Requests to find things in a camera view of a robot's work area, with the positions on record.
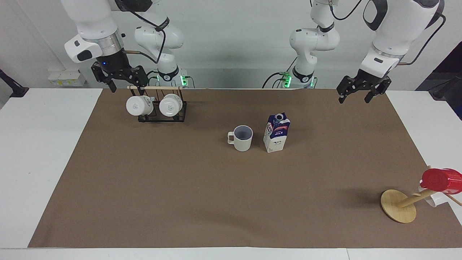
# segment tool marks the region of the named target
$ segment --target blue and white milk carton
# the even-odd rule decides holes
[[[263,142],[269,153],[281,151],[286,143],[290,120],[286,113],[271,115],[266,125]]]

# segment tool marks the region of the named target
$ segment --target gray wall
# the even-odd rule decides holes
[[[66,55],[64,43],[77,32],[60,0],[0,1],[0,68],[31,87],[49,87],[49,69],[80,69],[90,87],[102,87],[91,74],[93,61],[74,64]],[[338,16],[346,15],[355,3],[340,1]],[[349,19],[336,22],[341,35],[339,47],[317,53],[319,88],[335,88],[344,75],[356,74],[374,38],[374,32],[362,20],[361,10],[365,4],[366,1]],[[294,59],[295,52],[289,45],[291,31],[315,27],[310,20],[308,0],[284,3],[275,0],[164,0],[163,5],[171,22],[185,33],[185,45],[174,52],[198,87],[260,87],[268,75],[287,69]],[[391,72],[390,89],[415,90],[462,41],[461,11],[462,1],[446,1],[446,26],[417,63]],[[127,34],[126,49],[141,50],[133,39],[133,32],[142,22],[130,13],[113,12],[113,15],[120,31]],[[413,59],[440,22],[422,35],[405,61]],[[153,67],[142,56],[130,56],[130,60],[132,65]],[[0,100],[4,100],[5,95],[0,95]]]

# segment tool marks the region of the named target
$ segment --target mug handle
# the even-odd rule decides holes
[[[233,140],[233,141],[230,140],[230,137],[231,137],[231,136],[234,137],[234,133],[233,133],[233,132],[229,132],[229,133],[228,133],[228,144],[234,144],[234,140]]]

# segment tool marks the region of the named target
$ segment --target wooden round base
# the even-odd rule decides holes
[[[398,202],[406,198],[407,196],[400,191],[387,190],[382,194],[380,203],[385,213],[394,221],[399,223],[411,223],[417,216],[414,204],[401,209],[396,206]]]

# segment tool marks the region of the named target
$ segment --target mug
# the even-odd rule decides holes
[[[228,144],[233,144],[234,148],[239,152],[245,152],[250,149],[252,143],[252,137],[254,132],[246,125],[240,125],[234,129],[233,132],[228,133]]]
[[[183,101],[176,94],[166,95],[159,104],[160,112],[166,117],[176,116],[183,108]]]
[[[132,116],[145,116],[152,113],[154,105],[148,96],[133,96],[127,100],[126,108]]]

